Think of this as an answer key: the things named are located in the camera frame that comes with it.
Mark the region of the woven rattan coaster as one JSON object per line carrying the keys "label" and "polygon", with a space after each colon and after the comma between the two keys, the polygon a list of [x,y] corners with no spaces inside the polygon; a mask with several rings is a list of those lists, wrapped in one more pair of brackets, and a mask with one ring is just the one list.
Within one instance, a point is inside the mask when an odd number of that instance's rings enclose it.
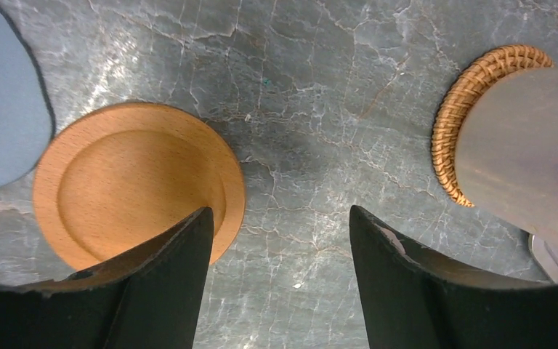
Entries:
{"label": "woven rattan coaster", "polygon": [[431,160],[439,184],[454,203],[474,206],[460,189],[455,169],[458,134],[470,110],[501,79],[522,70],[552,67],[554,61],[539,48],[504,45],[477,58],[446,92],[432,128]]}

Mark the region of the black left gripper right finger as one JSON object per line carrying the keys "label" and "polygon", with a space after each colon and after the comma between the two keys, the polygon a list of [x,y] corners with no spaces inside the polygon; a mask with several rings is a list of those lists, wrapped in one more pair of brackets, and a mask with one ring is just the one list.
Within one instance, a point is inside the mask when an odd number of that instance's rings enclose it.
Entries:
{"label": "black left gripper right finger", "polygon": [[558,284],[459,262],[361,206],[349,239],[371,348],[558,348]]}

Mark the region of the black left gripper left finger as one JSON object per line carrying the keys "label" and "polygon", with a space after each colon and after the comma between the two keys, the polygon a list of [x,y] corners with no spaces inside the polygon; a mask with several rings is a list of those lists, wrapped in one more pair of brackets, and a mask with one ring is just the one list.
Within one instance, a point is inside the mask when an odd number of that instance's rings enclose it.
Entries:
{"label": "black left gripper left finger", "polygon": [[213,235],[202,207],[61,281],[0,285],[0,348],[191,348]]}

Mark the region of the pink tall mug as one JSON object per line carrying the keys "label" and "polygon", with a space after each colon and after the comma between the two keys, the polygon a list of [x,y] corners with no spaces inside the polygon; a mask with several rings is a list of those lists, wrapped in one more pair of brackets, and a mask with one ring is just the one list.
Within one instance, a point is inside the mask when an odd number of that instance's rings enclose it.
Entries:
{"label": "pink tall mug", "polygon": [[476,207],[558,251],[558,68],[494,83],[460,127],[454,166]]}

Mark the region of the round wooden coaster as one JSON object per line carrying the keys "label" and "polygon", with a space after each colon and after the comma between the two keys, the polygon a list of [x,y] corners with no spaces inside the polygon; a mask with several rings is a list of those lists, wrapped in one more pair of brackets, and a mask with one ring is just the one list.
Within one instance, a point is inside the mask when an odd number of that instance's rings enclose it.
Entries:
{"label": "round wooden coaster", "polygon": [[33,180],[44,238],[83,270],[212,210],[216,262],[243,222],[246,190],[231,147],[209,125],[156,103],[119,103],[74,121],[52,141]]}

